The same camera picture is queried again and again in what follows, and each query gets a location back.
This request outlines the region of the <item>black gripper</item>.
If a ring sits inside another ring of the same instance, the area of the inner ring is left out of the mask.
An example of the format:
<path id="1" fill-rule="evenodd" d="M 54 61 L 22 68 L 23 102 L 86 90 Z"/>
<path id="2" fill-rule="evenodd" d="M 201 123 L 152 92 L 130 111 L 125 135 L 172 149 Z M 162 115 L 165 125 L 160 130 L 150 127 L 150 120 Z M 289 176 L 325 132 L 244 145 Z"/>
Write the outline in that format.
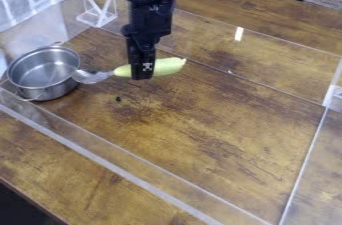
<path id="1" fill-rule="evenodd" d="M 174 0 L 126 0 L 128 24 L 122 35 L 134 45 L 128 46 L 128 64 L 133 80 L 150 79 L 154 68 L 154 45 L 170 34 Z"/>

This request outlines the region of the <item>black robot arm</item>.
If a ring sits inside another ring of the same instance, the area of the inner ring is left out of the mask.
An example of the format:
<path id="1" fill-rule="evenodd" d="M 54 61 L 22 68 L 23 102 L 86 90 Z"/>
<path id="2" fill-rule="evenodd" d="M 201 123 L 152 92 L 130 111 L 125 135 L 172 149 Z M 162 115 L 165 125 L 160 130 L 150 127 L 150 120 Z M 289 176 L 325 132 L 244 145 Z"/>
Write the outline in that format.
<path id="1" fill-rule="evenodd" d="M 133 80 L 150 79 L 154 74 L 156 49 L 160 38 L 170 34 L 174 0 L 125 0 L 128 23 L 121 27 L 128 64 Z"/>

